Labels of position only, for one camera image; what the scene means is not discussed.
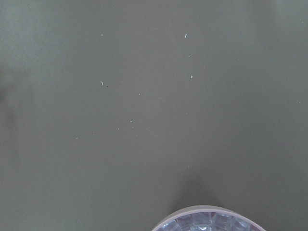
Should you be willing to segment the pink bowl of ice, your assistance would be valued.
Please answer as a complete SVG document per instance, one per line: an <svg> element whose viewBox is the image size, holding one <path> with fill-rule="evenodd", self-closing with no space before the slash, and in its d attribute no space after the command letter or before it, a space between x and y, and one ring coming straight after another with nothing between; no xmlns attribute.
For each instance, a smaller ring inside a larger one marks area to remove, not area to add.
<svg viewBox="0 0 308 231"><path fill-rule="evenodd" d="M162 221L154 231L265 231L250 219L231 210L196 205L180 209Z"/></svg>

